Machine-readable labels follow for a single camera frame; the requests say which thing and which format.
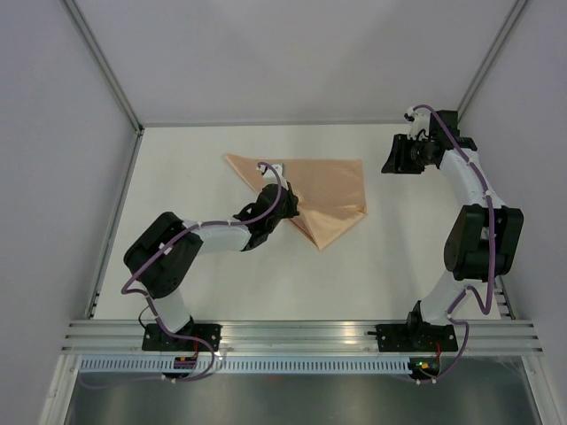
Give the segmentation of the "peach cloth napkin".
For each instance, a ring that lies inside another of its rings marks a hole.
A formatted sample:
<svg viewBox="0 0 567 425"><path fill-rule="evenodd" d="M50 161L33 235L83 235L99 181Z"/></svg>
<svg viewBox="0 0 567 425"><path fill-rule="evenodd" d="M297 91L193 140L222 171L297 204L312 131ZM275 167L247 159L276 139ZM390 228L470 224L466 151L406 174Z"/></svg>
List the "peach cloth napkin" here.
<svg viewBox="0 0 567 425"><path fill-rule="evenodd" d="M248 221L268 209L258 158L236 154L224 156L237 175L257 194L234 218ZM362 162L359 159L270 159L282 163L284 177L299 198L299 216L289 220L309 242L322 251L367 215ZM248 226L252 234L249 251L267 241L282 220L267 216Z"/></svg>

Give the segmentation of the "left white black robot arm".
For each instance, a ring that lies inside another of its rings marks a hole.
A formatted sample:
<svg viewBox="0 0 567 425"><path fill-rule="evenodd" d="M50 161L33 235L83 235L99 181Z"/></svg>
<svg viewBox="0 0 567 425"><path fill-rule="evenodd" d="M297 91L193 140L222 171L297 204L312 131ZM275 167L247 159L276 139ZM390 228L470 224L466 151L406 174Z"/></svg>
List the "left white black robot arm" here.
<svg viewBox="0 0 567 425"><path fill-rule="evenodd" d="M179 287L199 255L221 251L251 251L262 245L280 221L299 216L299 199L290 183L266 185L257 199L229 220L184 221L173 212L162 213L127 249L123 263L173 350L188 348L194 323Z"/></svg>

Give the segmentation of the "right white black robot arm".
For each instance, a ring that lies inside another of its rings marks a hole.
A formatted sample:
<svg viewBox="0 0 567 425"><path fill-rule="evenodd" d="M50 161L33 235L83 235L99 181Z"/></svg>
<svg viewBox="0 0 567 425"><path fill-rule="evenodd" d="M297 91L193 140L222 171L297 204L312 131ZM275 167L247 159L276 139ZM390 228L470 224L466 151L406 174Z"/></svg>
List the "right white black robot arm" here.
<svg viewBox="0 0 567 425"><path fill-rule="evenodd" d="M435 166L461 207L444 245L446 270L417 302L404 328L407 344L423 350L435 341L435 327L456 323L454 315L467 296L476 299L483 315L492 311L495 281L512 267L524 215L497 195L480 164L477 145L458 128L456 111L420 104L409 108L404 118L409 131L394 136L383 173L421 174Z"/></svg>

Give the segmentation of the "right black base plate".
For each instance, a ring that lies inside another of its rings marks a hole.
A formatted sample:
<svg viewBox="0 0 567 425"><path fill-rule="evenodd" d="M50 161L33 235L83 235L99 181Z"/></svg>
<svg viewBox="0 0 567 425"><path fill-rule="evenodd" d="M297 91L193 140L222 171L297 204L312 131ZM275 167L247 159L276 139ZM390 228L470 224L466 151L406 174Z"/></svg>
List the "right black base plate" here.
<svg viewBox="0 0 567 425"><path fill-rule="evenodd" d="M399 353L458 352L458 343L452 325L422 324L410 328L407 324L376 325L369 332L377 340L378 351Z"/></svg>

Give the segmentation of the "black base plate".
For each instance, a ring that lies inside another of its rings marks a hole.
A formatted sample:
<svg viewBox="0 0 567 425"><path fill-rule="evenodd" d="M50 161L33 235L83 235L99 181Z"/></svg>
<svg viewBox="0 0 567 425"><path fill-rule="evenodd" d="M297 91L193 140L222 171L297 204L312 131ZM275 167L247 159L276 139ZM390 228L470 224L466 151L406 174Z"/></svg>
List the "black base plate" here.
<svg viewBox="0 0 567 425"><path fill-rule="evenodd" d="M407 324L376 325L369 332L377 340L378 351L399 353L458 352L458 343L452 325L422 324L410 328Z"/></svg>
<svg viewBox="0 0 567 425"><path fill-rule="evenodd" d="M143 352L218 352L221 325L217 323L189 324L176 336L166 333L159 324L145 327Z"/></svg>

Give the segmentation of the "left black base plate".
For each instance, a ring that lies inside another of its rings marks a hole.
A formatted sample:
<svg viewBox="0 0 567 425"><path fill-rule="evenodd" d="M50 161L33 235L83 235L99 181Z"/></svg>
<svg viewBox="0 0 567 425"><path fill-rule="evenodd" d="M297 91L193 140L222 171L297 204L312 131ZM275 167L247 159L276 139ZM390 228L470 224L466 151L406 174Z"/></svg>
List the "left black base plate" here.
<svg viewBox="0 0 567 425"><path fill-rule="evenodd" d="M145 327L143 352L218 352L221 325L217 323L189 324L176 336L166 333L159 324Z"/></svg>

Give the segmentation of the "aluminium frame right post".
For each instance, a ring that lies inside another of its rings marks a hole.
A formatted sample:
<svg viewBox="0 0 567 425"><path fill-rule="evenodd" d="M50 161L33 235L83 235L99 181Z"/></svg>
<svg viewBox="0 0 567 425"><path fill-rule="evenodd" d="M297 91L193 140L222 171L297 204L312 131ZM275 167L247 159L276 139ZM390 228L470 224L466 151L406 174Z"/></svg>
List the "aluminium frame right post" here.
<svg viewBox="0 0 567 425"><path fill-rule="evenodd" d="M492 68L498 61L506 44L531 3L532 1L530 0L515 0L510 6L457 105L459 120L462 120L466 116L466 113L470 109L479 91L482 89Z"/></svg>

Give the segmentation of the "aluminium frame post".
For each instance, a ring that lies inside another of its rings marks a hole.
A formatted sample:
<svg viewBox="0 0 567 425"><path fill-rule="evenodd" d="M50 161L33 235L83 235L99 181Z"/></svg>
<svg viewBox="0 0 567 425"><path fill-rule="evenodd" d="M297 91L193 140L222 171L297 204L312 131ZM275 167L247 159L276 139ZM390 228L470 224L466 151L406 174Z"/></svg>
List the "aluminium frame post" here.
<svg viewBox="0 0 567 425"><path fill-rule="evenodd" d="M144 131L144 125L141 123L140 119L138 119L132 104L129 102L127 94L113 71L110 62L103 52L103 49L101 48L100 43L98 42L97 37L86 19L80 5L74 0L62 0L60 3L94 60L98 71L105 80L105 83L120 110L127 118L135 134L141 135Z"/></svg>
<svg viewBox="0 0 567 425"><path fill-rule="evenodd" d="M530 0L515 0L510 6L457 105L459 120L462 120L466 116L466 113L470 109L479 91L482 89L492 68L498 61L506 44L531 3L532 1Z"/></svg>

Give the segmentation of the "aluminium front rail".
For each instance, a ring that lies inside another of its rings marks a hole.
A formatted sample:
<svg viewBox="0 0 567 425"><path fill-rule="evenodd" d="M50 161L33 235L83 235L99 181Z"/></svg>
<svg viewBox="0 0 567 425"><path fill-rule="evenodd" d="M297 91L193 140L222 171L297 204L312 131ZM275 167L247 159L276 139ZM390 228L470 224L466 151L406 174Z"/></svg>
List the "aluminium front rail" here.
<svg viewBox="0 0 567 425"><path fill-rule="evenodd" d="M373 321L222 321L219 352L247 355L354 355L377 352ZM138 321L71 321L62 354L138 354ZM464 354L474 357L541 355L530 321L471 321Z"/></svg>

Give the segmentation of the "aluminium frame left post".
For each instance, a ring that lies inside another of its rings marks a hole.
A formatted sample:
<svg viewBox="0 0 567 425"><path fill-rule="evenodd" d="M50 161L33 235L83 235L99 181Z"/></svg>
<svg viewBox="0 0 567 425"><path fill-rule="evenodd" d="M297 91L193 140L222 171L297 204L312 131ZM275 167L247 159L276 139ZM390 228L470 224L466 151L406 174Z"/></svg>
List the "aluminium frame left post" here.
<svg viewBox="0 0 567 425"><path fill-rule="evenodd" d="M101 48L100 43L98 42L97 37L86 19L80 5L74 0L62 0L60 3L94 60L98 71L105 80L105 83L120 110L127 118L135 134L141 135L144 131L144 125L141 123L140 119L138 119L132 104L129 102L127 94L113 71L110 62L103 52L103 49Z"/></svg>

